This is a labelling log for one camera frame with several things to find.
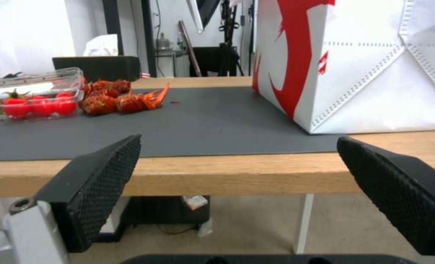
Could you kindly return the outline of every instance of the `beige carpet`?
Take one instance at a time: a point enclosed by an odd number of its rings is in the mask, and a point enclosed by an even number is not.
[[[127,229],[118,243],[94,244],[87,252],[71,254],[71,261],[114,264],[140,254],[292,254],[298,196],[212,199],[211,235],[167,235],[155,225],[140,225]],[[306,252],[393,254],[419,264],[435,262],[417,254],[361,194],[315,196]]]

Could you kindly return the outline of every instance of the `cherry tomato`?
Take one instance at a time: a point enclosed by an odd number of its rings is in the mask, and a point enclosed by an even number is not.
[[[49,117],[55,112],[55,104],[45,96],[34,96],[31,101],[32,112],[40,117]]]
[[[68,116],[75,111],[75,100],[68,92],[60,92],[56,95],[55,111],[62,116]]]
[[[8,98],[3,101],[3,110],[11,118],[23,118],[30,112],[25,99]]]

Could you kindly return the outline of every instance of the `plastic container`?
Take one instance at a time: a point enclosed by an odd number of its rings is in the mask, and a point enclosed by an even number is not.
[[[82,85],[82,71],[76,67],[0,79],[0,121],[71,117],[84,96]]]

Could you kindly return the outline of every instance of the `tripod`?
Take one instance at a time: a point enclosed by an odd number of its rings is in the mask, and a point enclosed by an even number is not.
[[[244,72],[240,65],[240,56],[236,50],[232,48],[232,37],[234,37],[234,29],[239,28],[239,24],[235,22],[237,6],[230,7],[229,0],[223,0],[221,4],[221,18],[224,24],[219,27],[219,31],[224,32],[224,43],[219,44],[219,53],[222,56],[221,67],[219,68],[219,76],[227,76],[232,65],[237,65],[240,74]]]

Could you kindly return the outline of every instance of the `black chair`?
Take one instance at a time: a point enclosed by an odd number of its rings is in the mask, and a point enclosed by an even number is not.
[[[194,47],[193,51],[196,55],[196,60],[198,61],[201,75],[203,77],[209,76],[207,72],[219,73],[221,71],[222,64],[224,63],[224,56],[222,55],[221,47]],[[237,57],[230,62],[230,76],[237,76],[238,59],[239,58]],[[189,64],[189,76],[197,77],[192,63]]]

